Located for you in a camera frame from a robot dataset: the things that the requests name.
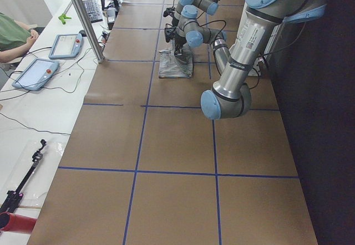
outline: red cup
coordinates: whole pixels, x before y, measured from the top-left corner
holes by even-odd
[[[0,213],[0,231],[31,234],[37,219],[15,215],[14,213]]]

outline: black metal tool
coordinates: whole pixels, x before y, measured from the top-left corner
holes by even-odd
[[[7,197],[4,203],[0,207],[0,213],[2,212],[9,212],[13,213],[16,208],[18,208],[19,203],[23,197],[23,193],[21,193],[21,190],[23,186],[26,184],[28,181],[29,177],[31,176],[32,172],[36,169],[38,166],[40,160],[43,158],[43,154],[41,153],[42,149],[45,147],[47,142],[45,140],[41,140],[40,143],[42,144],[42,147],[39,148],[32,156],[32,166],[28,170],[27,174],[21,181],[20,185],[18,185],[17,189],[15,191],[8,191],[7,192]]]

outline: blue and white device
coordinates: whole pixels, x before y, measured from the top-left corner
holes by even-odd
[[[49,53],[50,59],[73,59],[80,53],[83,36],[78,34],[59,34]]]
[[[37,58],[32,61],[20,77],[12,83],[12,86],[15,88],[37,91],[47,83],[58,67],[58,61]]]

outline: person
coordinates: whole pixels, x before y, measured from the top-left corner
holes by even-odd
[[[36,30],[0,12],[0,63],[25,55],[38,37]]]

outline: green object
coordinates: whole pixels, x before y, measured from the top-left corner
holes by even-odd
[[[26,44],[31,34],[12,18],[0,13],[0,51],[10,50]]]
[[[58,19],[63,23],[66,24],[65,19],[71,19],[71,17],[68,17],[64,13],[58,17]]]

